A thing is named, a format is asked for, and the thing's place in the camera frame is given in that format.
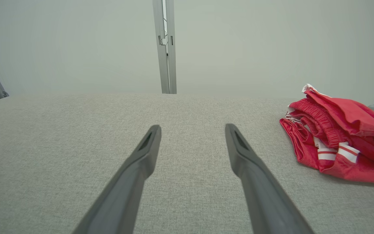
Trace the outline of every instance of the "red clothing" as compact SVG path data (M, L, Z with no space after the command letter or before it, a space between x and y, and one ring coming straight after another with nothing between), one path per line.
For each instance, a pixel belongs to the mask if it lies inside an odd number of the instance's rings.
M374 183L374 111L310 85L304 93L307 98L291 103L280 120L298 162L339 178Z

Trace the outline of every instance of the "white backdrop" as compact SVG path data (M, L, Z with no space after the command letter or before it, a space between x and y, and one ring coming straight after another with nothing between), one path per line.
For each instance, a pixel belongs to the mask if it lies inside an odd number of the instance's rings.
M0 0L0 81L24 93L161 93L150 0Z
M179 94L374 103L374 1L174 0Z

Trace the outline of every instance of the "gray fabric surface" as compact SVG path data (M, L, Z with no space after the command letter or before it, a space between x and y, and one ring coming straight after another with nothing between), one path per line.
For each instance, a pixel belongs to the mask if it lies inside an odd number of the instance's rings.
M153 124L134 233L251 233L224 125L234 123L318 234L374 233L374 185L297 163L279 125L295 100L74 95L0 100L0 234L70 233Z

